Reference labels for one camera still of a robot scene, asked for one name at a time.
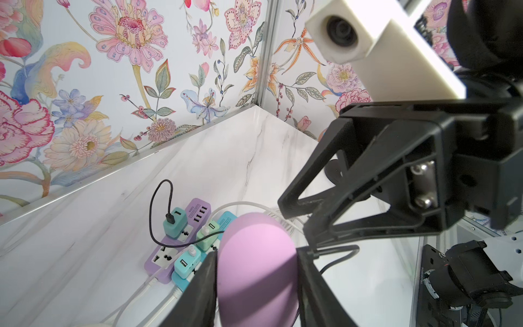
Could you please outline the green charger plug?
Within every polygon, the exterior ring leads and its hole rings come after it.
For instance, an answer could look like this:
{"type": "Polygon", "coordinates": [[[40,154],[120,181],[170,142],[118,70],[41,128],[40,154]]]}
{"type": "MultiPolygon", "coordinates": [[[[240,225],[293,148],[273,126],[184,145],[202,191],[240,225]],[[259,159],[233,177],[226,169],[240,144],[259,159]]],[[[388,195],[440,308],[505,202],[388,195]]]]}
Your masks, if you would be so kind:
{"type": "Polygon", "coordinates": [[[198,231],[196,237],[196,246],[202,252],[207,252],[220,235],[219,232],[220,225],[216,221],[210,220],[203,228],[198,231]]]}

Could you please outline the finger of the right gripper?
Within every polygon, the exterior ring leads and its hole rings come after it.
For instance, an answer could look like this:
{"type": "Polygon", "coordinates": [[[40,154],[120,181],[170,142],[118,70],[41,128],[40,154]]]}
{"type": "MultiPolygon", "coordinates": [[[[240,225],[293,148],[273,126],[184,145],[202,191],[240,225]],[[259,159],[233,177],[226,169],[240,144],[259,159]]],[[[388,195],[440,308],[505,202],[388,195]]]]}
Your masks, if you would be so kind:
{"type": "Polygon", "coordinates": [[[348,187],[350,182],[344,181],[343,178],[383,129],[384,122],[373,119],[339,117],[332,121],[310,158],[278,199],[278,207],[284,218],[310,215],[326,200],[339,193],[336,187],[348,187]],[[303,197],[305,189],[317,175],[325,174],[324,167],[331,159],[344,160],[347,165],[341,182],[319,193],[303,197]]]}

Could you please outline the teal power strip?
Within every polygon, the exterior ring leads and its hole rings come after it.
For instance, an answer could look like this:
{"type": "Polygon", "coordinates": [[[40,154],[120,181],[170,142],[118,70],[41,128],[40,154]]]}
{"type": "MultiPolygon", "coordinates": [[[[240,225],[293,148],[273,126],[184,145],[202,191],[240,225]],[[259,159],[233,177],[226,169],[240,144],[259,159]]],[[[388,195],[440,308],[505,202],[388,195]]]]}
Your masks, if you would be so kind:
{"type": "Polygon", "coordinates": [[[175,286],[181,291],[184,292],[187,287],[189,286],[189,283],[196,275],[197,270],[200,269],[201,265],[203,264],[203,261],[206,259],[209,253],[216,252],[219,249],[219,245],[221,242],[221,239],[223,238],[223,233],[227,229],[227,227],[237,218],[233,213],[230,211],[225,211],[220,217],[213,218],[211,220],[216,221],[220,225],[220,232],[219,236],[216,239],[216,241],[212,244],[211,248],[207,252],[202,252],[201,262],[196,266],[196,268],[193,269],[193,271],[190,273],[187,279],[181,279],[175,272],[172,273],[172,282],[175,284],[175,286]]]}

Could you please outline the purple power strip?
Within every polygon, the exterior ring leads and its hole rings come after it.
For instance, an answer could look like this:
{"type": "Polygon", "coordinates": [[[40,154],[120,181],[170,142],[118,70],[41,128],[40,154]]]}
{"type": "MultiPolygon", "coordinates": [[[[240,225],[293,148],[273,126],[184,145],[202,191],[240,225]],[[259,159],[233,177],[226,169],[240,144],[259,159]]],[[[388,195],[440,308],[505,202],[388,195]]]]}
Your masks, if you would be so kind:
{"type": "MultiPolygon", "coordinates": [[[[187,213],[187,225],[180,236],[176,239],[163,237],[161,242],[167,245],[184,245],[196,240],[198,230],[204,226],[205,221],[210,216],[211,205],[199,198],[194,198],[184,209],[187,213]]],[[[149,258],[144,263],[144,269],[149,276],[159,273],[155,276],[159,283],[168,284],[171,282],[171,276],[174,271],[175,257],[184,247],[169,248],[157,246],[149,258]]]]}

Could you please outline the teal charger with black cable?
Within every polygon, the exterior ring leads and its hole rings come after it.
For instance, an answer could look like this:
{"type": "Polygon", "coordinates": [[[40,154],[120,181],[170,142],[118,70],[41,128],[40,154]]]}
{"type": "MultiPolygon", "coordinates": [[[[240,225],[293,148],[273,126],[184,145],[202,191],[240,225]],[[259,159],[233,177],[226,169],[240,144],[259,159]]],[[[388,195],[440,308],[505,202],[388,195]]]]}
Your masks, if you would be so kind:
{"type": "Polygon", "coordinates": [[[187,213],[184,209],[176,207],[166,215],[163,221],[163,230],[167,237],[176,239],[180,236],[187,225],[187,213]]]}

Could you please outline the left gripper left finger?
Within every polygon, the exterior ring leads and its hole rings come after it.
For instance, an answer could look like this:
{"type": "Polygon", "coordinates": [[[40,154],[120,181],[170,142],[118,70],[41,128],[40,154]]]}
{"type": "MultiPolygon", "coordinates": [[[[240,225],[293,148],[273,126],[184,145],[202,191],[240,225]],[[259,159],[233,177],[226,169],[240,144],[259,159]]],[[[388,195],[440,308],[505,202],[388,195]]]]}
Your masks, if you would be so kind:
{"type": "Polygon", "coordinates": [[[214,326],[216,308],[217,252],[212,252],[160,326],[214,326]]]}

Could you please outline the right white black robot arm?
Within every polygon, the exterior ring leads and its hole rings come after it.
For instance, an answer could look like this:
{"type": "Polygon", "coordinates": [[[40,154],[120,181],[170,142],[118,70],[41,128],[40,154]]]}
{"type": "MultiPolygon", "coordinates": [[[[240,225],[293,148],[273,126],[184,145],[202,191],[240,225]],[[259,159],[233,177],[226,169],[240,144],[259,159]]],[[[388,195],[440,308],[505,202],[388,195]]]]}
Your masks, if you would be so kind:
{"type": "Polygon", "coordinates": [[[314,260],[366,239],[437,235],[466,212],[495,230],[522,210],[522,2],[449,6],[453,72],[426,19],[397,1],[331,1],[306,21],[322,56],[348,63],[371,102],[342,105],[279,198],[308,215],[298,250],[303,326],[353,326],[314,260]]]}

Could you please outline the purple earbud case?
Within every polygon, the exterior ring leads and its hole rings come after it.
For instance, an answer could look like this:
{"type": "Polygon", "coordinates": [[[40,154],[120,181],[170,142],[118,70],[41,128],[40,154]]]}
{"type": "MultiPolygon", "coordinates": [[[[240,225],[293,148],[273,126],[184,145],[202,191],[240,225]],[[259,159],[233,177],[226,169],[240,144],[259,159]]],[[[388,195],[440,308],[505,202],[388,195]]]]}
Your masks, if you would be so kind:
{"type": "Polygon", "coordinates": [[[280,223],[248,213],[226,228],[217,259],[222,326],[292,326],[297,288],[296,246],[280,223]]]}

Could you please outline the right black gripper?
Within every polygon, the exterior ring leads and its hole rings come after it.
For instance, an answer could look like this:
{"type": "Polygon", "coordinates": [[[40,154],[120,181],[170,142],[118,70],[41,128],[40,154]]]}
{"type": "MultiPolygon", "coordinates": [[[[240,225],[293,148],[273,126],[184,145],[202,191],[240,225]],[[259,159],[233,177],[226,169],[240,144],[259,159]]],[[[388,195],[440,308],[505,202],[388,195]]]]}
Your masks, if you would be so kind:
{"type": "Polygon", "coordinates": [[[313,249],[365,239],[438,234],[443,207],[480,213],[496,230],[522,206],[522,100],[465,99],[351,104],[341,117],[384,127],[333,188],[303,200],[304,233],[313,249]],[[432,161],[434,182],[413,188],[411,166],[432,161]],[[339,218],[367,196],[389,209],[351,222],[339,218]],[[427,195],[428,209],[413,201],[427,195]]]}

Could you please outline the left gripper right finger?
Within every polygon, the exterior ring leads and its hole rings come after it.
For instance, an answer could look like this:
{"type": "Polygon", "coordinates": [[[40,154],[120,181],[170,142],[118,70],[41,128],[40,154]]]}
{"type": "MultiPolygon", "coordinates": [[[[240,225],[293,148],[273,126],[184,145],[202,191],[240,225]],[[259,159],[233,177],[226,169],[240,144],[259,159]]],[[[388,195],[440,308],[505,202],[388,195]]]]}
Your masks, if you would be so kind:
{"type": "Polygon", "coordinates": [[[336,299],[335,294],[323,277],[329,268],[347,261],[360,251],[358,246],[340,246],[321,249],[310,247],[297,249],[298,254],[298,302],[297,317],[302,326],[355,326],[349,314],[336,299]],[[346,255],[325,265],[319,270],[314,260],[321,256],[345,253],[346,255]]]}

